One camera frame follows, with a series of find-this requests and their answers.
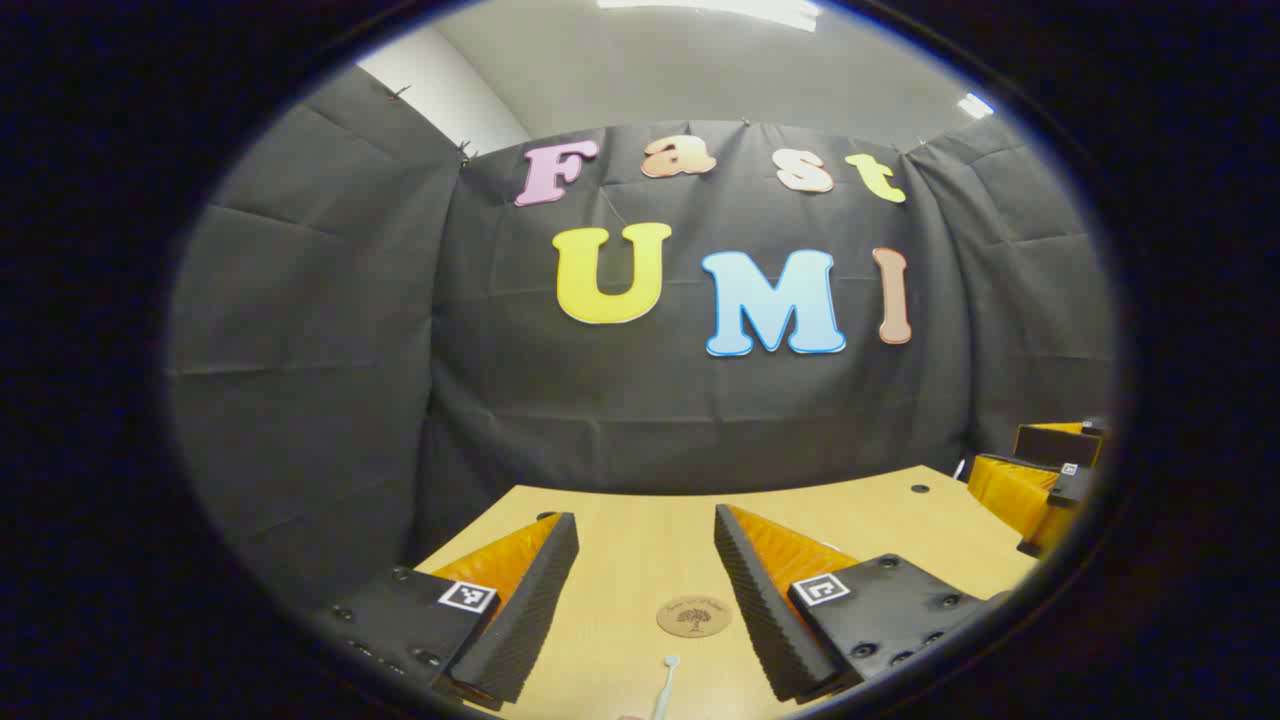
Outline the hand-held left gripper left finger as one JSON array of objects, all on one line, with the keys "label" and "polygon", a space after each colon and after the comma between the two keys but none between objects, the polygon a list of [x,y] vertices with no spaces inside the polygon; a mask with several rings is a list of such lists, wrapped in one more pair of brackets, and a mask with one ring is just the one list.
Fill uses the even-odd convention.
[{"label": "hand-held left gripper left finger", "polygon": [[317,629],[403,694],[497,711],[522,694],[577,556],[575,515],[544,512],[435,571],[378,573]]}]

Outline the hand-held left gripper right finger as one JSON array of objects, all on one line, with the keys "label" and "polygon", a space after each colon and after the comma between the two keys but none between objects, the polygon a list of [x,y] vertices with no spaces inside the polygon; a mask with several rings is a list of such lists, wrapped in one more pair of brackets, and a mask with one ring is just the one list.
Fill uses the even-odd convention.
[{"label": "hand-held left gripper right finger", "polygon": [[867,560],[730,503],[714,544],[780,701],[799,705],[891,673],[1006,598],[979,598],[900,553]]}]

